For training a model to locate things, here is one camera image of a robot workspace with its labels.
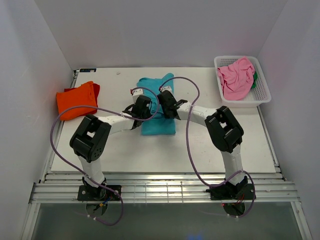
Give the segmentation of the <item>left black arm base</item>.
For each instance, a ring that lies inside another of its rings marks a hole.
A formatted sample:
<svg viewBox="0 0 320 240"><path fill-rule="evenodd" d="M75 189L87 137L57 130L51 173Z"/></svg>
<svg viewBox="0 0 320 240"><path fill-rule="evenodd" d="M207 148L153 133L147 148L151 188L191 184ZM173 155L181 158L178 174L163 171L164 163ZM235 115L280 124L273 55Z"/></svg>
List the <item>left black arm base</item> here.
<svg viewBox="0 0 320 240"><path fill-rule="evenodd" d="M77 194L78 201L119 201L120 197L113 191L91 185L81 185Z"/></svg>

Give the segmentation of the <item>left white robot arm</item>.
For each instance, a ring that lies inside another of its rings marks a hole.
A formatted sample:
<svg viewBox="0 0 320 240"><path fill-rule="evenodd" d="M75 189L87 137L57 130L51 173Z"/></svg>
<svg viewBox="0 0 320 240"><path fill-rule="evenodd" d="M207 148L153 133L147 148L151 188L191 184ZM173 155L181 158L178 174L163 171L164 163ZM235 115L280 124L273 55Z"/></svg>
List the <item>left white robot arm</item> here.
<svg viewBox="0 0 320 240"><path fill-rule="evenodd" d="M105 149L109 135L131 131L150 118L152 100L144 95L137 97L121 115L96 117L86 115L71 137L70 147L81 162L86 176L82 178L85 191L95 200L107 195L106 179L101 169L100 157Z"/></svg>

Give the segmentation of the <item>turquoise t shirt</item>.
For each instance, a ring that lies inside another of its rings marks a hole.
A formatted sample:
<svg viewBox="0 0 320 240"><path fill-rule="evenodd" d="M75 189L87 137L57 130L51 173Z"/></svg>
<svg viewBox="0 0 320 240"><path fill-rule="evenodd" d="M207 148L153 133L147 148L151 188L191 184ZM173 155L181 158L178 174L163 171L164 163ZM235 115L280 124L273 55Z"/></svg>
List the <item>turquoise t shirt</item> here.
<svg viewBox="0 0 320 240"><path fill-rule="evenodd" d="M162 78L141 78L136 86L144 87L153 91L156 95L160 94L159 87L168 79L173 78L172 73L167 73ZM158 107L156 97L148 90L143 89L143 94L151 99L150 113L153 115ZM157 136L157 135L175 135L176 124L174 119L166 119L162 107L159 107L157 114L150 120L144 121L141 126L142 136Z"/></svg>

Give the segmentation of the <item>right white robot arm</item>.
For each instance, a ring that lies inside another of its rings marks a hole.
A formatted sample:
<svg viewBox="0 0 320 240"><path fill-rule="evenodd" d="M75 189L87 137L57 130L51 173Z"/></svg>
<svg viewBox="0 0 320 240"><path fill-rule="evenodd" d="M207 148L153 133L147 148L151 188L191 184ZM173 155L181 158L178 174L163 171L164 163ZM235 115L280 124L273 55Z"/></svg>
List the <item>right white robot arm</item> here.
<svg viewBox="0 0 320 240"><path fill-rule="evenodd" d="M169 90L162 90L157 97L166 119L186 121L187 154L198 179L208 186L212 193L225 194L232 199L237 199L242 195L244 187L248 184L241 159L244 130L231 110L224 105L213 109L195 105L184 99L177 101ZM206 127L213 145L221 152L225 169L225 180L222 183L209 184L197 171L190 150L189 126L191 122Z"/></svg>

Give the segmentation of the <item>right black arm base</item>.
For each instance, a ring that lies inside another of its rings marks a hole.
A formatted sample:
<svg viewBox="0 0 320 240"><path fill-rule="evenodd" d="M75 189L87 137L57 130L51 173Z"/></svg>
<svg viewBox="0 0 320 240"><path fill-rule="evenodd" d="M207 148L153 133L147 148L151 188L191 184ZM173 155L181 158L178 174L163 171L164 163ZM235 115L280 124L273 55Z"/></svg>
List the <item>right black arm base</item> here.
<svg viewBox="0 0 320 240"><path fill-rule="evenodd" d="M210 194L211 200L252 200L256 198L253 185L249 183L243 187L225 184L206 189L205 192Z"/></svg>

